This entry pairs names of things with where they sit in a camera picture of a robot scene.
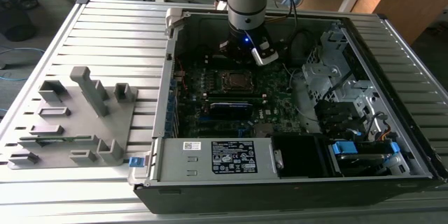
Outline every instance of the power supply label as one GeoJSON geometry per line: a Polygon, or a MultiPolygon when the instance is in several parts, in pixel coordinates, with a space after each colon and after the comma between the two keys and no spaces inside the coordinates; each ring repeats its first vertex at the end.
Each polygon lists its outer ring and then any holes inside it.
{"type": "Polygon", "coordinates": [[[215,174],[258,173],[254,141],[212,142],[212,171],[215,174]]]}

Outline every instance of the blue latch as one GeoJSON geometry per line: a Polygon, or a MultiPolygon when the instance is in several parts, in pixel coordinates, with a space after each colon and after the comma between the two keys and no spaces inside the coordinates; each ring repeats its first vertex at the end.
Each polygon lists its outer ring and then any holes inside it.
{"type": "Polygon", "coordinates": [[[358,154],[356,146],[352,141],[338,141],[332,145],[335,154],[358,154]]]}
{"type": "Polygon", "coordinates": [[[400,146],[399,146],[399,144],[396,142],[391,143],[391,147],[392,147],[394,153],[400,152],[400,146]]]}
{"type": "Polygon", "coordinates": [[[131,157],[130,167],[146,167],[146,158],[144,157],[131,157]]]}

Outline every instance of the gray plastic part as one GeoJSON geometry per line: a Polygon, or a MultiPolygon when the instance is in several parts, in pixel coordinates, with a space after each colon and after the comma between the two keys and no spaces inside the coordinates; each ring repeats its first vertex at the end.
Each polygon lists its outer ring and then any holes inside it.
{"type": "Polygon", "coordinates": [[[60,95],[66,92],[64,85],[58,80],[44,81],[39,88],[39,94],[48,103],[62,102],[60,95]]]}
{"type": "Polygon", "coordinates": [[[24,148],[43,147],[44,144],[39,142],[36,139],[30,140],[19,140],[18,144],[20,144],[24,148]]]}
{"type": "Polygon", "coordinates": [[[68,107],[47,107],[47,108],[40,108],[38,114],[42,117],[70,116],[71,111],[70,111],[68,107]]]}
{"type": "Polygon", "coordinates": [[[63,132],[64,128],[60,125],[34,125],[30,130],[32,135],[60,135],[63,132]]]}
{"type": "Polygon", "coordinates": [[[92,164],[96,161],[96,155],[91,150],[72,150],[68,156],[78,164],[92,164]]]}
{"type": "Polygon", "coordinates": [[[111,148],[107,146],[103,139],[100,139],[99,148],[96,149],[98,154],[107,163],[114,163],[123,158],[123,148],[120,144],[114,139],[111,148]]]}
{"type": "Polygon", "coordinates": [[[107,106],[103,102],[102,93],[98,92],[96,87],[98,83],[94,83],[91,80],[91,70],[88,67],[76,66],[72,69],[71,80],[78,82],[79,87],[82,88],[83,95],[88,100],[96,114],[99,116],[106,116],[108,114],[107,106]]]}
{"type": "Polygon", "coordinates": [[[95,83],[95,89],[99,92],[103,101],[107,100],[108,99],[108,95],[107,95],[106,89],[103,87],[102,81],[94,80],[94,83],[95,83]]]}
{"type": "Polygon", "coordinates": [[[75,139],[75,142],[80,144],[98,144],[99,141],[100,139],[95,135],[91,137],[91,139],[84,139],[84,138],[75,139]]]}
{"type": "Polygon", "coordinates": [[[135,97],[131,91],[131,87],[127,83],[115,84],[114,94],[118,99],[118,102],[134,102],[135,97]]]}
{"type": "MultiPolygon", "coordinates": [[[[35,165],[8,163],[11,169],[42,169],[63,167],[104,167],[123,164],[123,159],[115,162],[106,162],[96,153],[98,144],[103,139],[107,146],[112,146],[115,140],[122,149],[126,150],[135,102],[119,103],[115,99],[115,87],[104,87],[107,92],[107,104],[110,115],[99,117],[96,112],[90,108],[91,105],[83,96],[80,87],[67,86],[67,93],[60,96],[62,103],[71,110],[70,116],[46,116],[30,115],[32,125],[60,125],[64,132],[60,135],[19,135],[18,137],[30,142],[28,151],[39,156],[39,163],[35,165]],[[71,150],[91,150],[96,155],[94,163],[75,163],[70,158],[71,150]]],[[[134,96],[138,97],[138,88],[131,87],[134,96]]],[[[39,108],[51,108],[51,104],[44,100],[40,101],[39,108]]]]}
{"type": "Polygon", "coordinates": [[[15,165],[35,165],[39,162],[39,157],[28,150],[24,150],[11,155],[10,162],[15,165]]]}
{"type": "Polygon", "coordinates": [[[76,0],[76,4],[87,4],[91,0],[76,0]]]}

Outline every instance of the metal sheet panel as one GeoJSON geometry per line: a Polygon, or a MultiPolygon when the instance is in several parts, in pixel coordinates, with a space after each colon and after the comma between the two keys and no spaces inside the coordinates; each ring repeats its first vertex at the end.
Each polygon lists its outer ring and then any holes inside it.
{"type": "Polygon", "coordinates": [[[124,30],[124,31],[155,31],[164,33],[164,25],[147,24],[122,24],[122,23],[103,23],[103,22],[78,22],[75,29],[95,29],[95,30],[124,30]]]}
{"type": "MultiPolygon", "coordinates": [[[[214,8],[210,5],[176,4],[176,6],[214,8]]],[[[136,27],[156,29],[147,25],[164,24],[166,10],[170,7],[174,7],[172,3],[118,0],[91,0],[88,6],[79,4],[75,6],[4,118],[7,122],[0,126],[2,143],[10,142],[10,136],[12,136],[4,129],[20,125],[20,119],[27,118],[23,115],[24,112],[34,111],[38,107],[40,95],[36,93],[36,88],[42,81],[48,78],[71,82],[64,71],[74,65],[84,65],[92,68],[95,77],[102,79],[106,86],[114,85],[120,80],[139,87],[127,156],[132,155],[134,151],[148,149],[159,97],[160,78],[156,73],[162,71],[164,64],[163,43],[167,41],[167,36],[162,31],[138,30],[136,27]],[[83,28],[82,22],[102,23],[96,24],[100,30],[83,28]],[[120,29],[130,26],[122,26],[118,23],[131,24],[134,28],[132,30],[106,30],[104,23],[120,29]],[[140,70],[147,75],[138,75],[140,70]]],[[[394,33],[394,28],[375,15],[302,13],[350,17],[355,21],[359,32],[376,53],[375,57],[383,70],[392,77],[392,84],[420,123],[423,132],[432,141],[436,151],[443,155],[442,159],[447,159],[444,156],[448,148],[446,91],[427,74],[424,65],[394,33]],[[400,74],[406,74],[404,76],[420,74],[424,79],[418,77],[419,82],[403,82],[406,78],[400,74]]],[[[370,207],[158,216],[148,211],[132,193],[132,187],[126,181],[128,172],[127,164],[118,167],[48,170],[10,170],[6,165],[0,165],[0,191],[14,192],[3,193],[0,212],[7,218],[24,216],[26,218],[20,220],[23,223],[211,223],[448,210],[448,187],[443,186],[424,193],[392,198],[370,207]]]]}

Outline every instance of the blue cable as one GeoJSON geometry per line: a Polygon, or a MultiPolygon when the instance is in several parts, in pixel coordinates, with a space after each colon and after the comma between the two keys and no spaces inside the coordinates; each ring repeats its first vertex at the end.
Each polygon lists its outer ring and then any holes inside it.
{"type": "Polygon", "coordinates": [[[39,49],[39,48],[34,48],[34,47],[19,47],[19,48],[11,48],[8,50],[4,50],[3,52],[0,52],[0,55],[4,54],[6,52],[10,52],[10,51],[15,51],[15,50],[35,50],[35,51],[39,51],[42,52],[42,54],[44,54],[44,50],[39,49]]]}
{"type": "MultiPolygon", "coordinates": [[[[39,51],[42,52],[42,55],[44,55],[46,51],[39,49],[39,48],[34,48],[34,47],[19,47],[19,48],[10,48],[10,47],[6,47],[6,46],[0,46],[3,48],[7,48],[8,50],[0,52],[0,55],[4,54],[6,52],[10,52],[10,51],[14,51],[14,50],[35,50],[35,51],[39,51]]],[[[11,79],[11,78],[6,78],[6,77],[0,77],[2,80],[6,80],[6,81],[24,81],[27,80],[28,78],[22,78],[22,79],[11,79]]]]}
{"type": "Polygon", "coordinates": [[[10,79],[10,78],[4,78],[4,77],[0,77],[2,80],[6,80],[6,81],[24,81],[24,80],[28,80],[28,78],[22,78],[22,79],[10,79]]]}

